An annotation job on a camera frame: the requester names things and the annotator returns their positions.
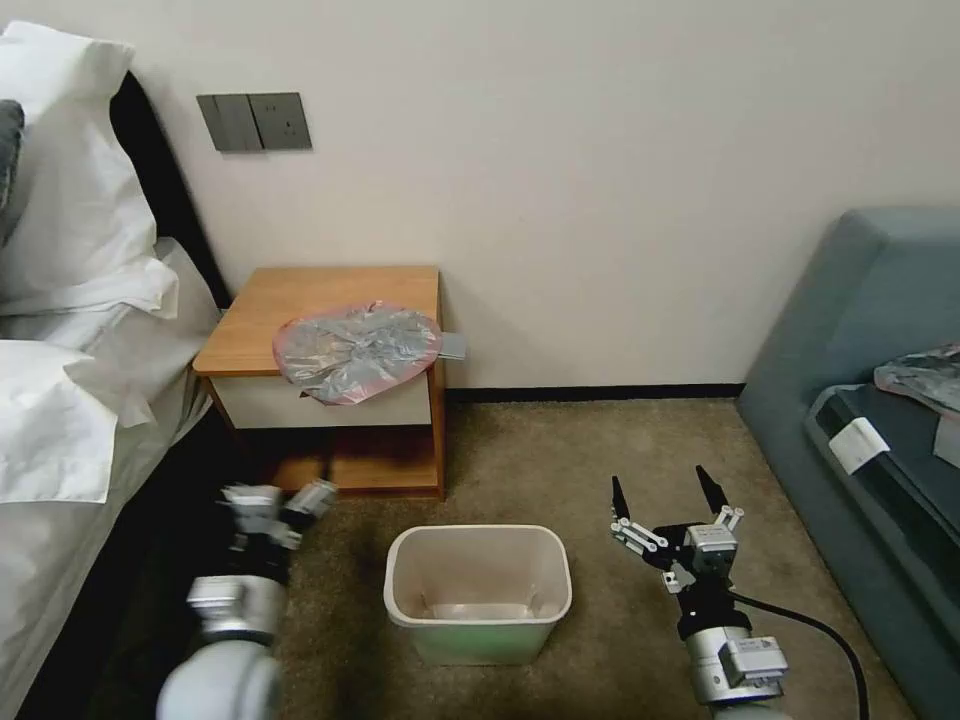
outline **black cable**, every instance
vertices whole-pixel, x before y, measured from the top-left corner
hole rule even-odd
[[[844,655],[847,656],[847,660],[850,661],[850,669],[853,670],[853,680],[857,686],[857,717],[859,717],[860,720],[870,720],[870,705],[867,699],[867,680],[863,675],[863,667],[860,665],[860,659],[857,657],[857,654],[853,651],[853,648],[850,647],[850,643],[844,640],[840,633],[826,623],[820,622],[816,618],[804,615],[803,613],[798,613],[796,610],[787,610],[786,608],[778,607],[777,605],[765,603],[762,600],[754,600],[753,598],[748,598],[740,593],[735,593],[732,590],[728,590],[727,593],[734,600],[743,603],[744,605],[750,605],[759,610],[773,613],[774,615],[782,615],[790,620],[802,622],[804,625],[814,627],[823,634],[828,635],[831,640],[840,646]]]

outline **plastic bag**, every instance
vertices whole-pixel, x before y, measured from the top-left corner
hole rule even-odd
[[[291,320],[273,338],[273,357],[325,405],[355,405],[419,375],[441,344],[426,315],[377,301]]]
[[[906,395],[960,420],[960,343],[904,355],[873,371],[881,390]]]

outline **light switch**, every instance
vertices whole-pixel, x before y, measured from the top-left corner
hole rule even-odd
[[[264,150],[309,150],[310,131],[300,93],[248,95]]]
[[[213,146],[220,152],[263,150],[253,110],[246,95],[198,95]]]

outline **nightstand drawer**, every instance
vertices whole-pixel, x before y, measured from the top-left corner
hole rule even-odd
[[[279,376],[210,378],[237,428],[429,425],[427,374],[358,405],[324,405]]]

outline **black headboard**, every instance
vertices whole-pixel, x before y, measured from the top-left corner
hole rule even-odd
[[[157,234],[175,238],[183,246],[210,286],[217,306],[229,307],[230,293],[213,259],[180,166],[150,100],[131,73],[110,103],[110,122],[137,170],[157,220]]]

